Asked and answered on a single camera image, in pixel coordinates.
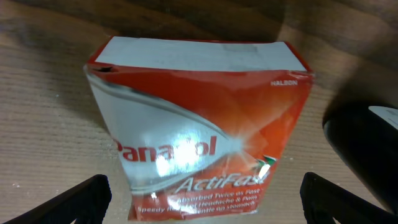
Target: wood grain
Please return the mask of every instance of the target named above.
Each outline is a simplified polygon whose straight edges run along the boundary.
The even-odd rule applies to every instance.
[[[213,222],[305,223],[299,187],[308,171],[379,205],[333,152],[321,123],[330,105],[346,100],[398,105],[397,15],[396,0],[1,0],[0,222],[105,174],[113,200],[104,222],[126,223],[126,178],[82,72],[110,34],[286,40],[316,71],[259,213]]]

